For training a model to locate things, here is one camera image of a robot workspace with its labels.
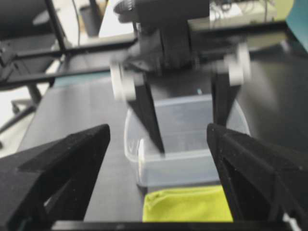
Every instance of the transparent plastic box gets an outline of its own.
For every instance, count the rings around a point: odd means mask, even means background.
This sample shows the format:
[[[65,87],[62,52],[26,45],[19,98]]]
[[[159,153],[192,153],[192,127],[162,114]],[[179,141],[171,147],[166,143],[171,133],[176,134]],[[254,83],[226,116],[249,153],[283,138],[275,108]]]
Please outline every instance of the transparent plastic box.
[[[129,109],[124,147],[142,187],[186,185],[219,180],[206,142],[206,127],[213,121],[211,95],[156,101],[155,110],[165,148],[161,154],[147,131]],[[249,134],[245,116],[235,101],[227,127]]]

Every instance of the yellow-green cloth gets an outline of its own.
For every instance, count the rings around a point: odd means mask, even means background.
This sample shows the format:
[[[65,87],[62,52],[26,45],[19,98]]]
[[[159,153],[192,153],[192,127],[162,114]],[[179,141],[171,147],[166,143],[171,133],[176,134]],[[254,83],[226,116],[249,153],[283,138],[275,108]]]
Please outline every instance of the yellow-green cloth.
[[[222,186],[167,189],[146,195],[143,222],[231,222]]]

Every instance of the gray table surface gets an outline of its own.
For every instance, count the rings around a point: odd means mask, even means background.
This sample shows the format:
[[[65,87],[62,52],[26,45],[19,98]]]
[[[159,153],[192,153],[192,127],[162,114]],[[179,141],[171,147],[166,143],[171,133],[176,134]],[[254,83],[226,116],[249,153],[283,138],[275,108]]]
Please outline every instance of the gray table surface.
[[[307,152],[307,56],[281,43],[254,52],[252,58],[252,81],[238,96],[252,136]],[[126,111],[124,103],[114,100],[106,73],[82,84],[59,84],[44,96],[20,145],[27,149],[109,124],[111,142],[85,220],[141,220],[144,196],[123,151]]]

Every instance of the black cable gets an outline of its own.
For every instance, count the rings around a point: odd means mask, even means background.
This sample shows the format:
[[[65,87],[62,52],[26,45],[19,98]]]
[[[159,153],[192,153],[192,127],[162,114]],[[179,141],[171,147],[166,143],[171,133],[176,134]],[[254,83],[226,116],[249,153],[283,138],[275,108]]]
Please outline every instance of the black cable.
[[[267,17],[268,17],[268,0],[264,0],[265,2],[265,16],[264,16],[264,22],[267,21]]]
[[[78,24],[78,46],[79,46],[80,45],[80,22],[79,22],[78,11],[77,11],[77,7],[76,7],[76,4],[75,4],[75,0],[72,0],[72,3],[73,3],[73,6],[74,6],[76,20],[77,20],[77,24]]]

